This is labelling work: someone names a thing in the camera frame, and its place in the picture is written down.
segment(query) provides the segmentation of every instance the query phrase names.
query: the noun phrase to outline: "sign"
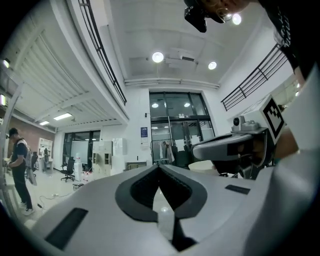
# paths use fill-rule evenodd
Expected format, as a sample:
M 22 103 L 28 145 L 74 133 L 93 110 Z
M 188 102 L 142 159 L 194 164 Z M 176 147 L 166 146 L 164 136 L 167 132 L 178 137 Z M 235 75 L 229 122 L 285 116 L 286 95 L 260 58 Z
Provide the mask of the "sign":
M 148 142 L 148 127 L 141 127 L 141 143 Z

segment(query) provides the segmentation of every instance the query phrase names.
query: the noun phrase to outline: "sneaker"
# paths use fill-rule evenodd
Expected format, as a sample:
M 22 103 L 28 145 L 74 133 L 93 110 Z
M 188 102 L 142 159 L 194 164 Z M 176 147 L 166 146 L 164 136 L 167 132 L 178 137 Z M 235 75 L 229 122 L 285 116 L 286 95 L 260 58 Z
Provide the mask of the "sneaker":
M 22 212 L 22 214 L 23 214 L 24 216 L 29 216 L 30 214 L 33 214 L 34 212 L 35 212 L 34 209 L 25 209 L 25 210 Z
M 26 206 L 27 206 L 27 203 L 26 203 L 26 202 L 20 202 L 20 203 L 19 203 L 19 207 L 21 207 L 21 208 L 22 208 L 22 207 L 26 207 Z

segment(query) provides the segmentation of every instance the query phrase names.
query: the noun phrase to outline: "ceiling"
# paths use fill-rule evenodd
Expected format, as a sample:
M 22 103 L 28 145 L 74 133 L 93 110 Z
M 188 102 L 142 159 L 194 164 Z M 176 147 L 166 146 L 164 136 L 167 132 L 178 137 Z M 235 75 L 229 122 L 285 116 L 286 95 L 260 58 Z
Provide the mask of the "ceiling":
M 241 13 L 242 23 L 218 24 L 207 19 L 207 33 L 200 33 L 184 19 L 183 0 L 110 0 L 113 23 L 118 30 L 125 79 L 178 78 L 219 83 L 239 55 L 263 9 L 250 4 Z M 160 51 L 159 65 L 152 54 Z M 194 61 L 181 60 L 181 55 Z M 217 68 L 209 70 L 210 62 Z
M 15 108 L 33 121 L 50 122 L 53 128 L 115 120 L 91 95 L 88 80 L 77 72 L 79 63 L 64 40 L 53 13 L 44 15 L 40 10 L 28 14 L 12 34 L 1 58 L 8 58 L 24 81 Z M 54 120 L 65 113 L 72 117 Z

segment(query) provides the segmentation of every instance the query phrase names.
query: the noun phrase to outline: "glass door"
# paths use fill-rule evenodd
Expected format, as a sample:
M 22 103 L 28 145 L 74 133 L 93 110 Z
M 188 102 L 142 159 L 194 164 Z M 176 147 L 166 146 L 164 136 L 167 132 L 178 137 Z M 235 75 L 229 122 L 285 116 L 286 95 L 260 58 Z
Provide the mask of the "glass door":
M 201 141 L 198 122 L 171 122 L 171 134 L 175 165 L 181 168 L 188 168 L 190 164 L 197 161 L 192 155 L 191 148 Z
M 151 131 L 153 162 L 185 169 L 199 161 L 193 157 L 192 146 L 201 142 L 202 137 L 214 137 L 210 124 L 197 120 L 154 122 Z

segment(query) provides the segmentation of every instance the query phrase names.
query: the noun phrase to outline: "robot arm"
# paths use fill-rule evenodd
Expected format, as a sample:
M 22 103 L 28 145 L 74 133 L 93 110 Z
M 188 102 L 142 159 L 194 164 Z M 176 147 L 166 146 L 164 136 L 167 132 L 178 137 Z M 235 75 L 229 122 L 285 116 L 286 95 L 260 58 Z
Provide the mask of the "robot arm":
M 253 167 L 262 168 L 271 162 L 284 127 L 279 107 L 267 96 L 234 118 L 231 133 L 194 145 L 192 153 L 197 159 L 211 160 L 219 173 L 243 176 Z M 261 158 L 254 156 L 255 141 L 263 145 Z

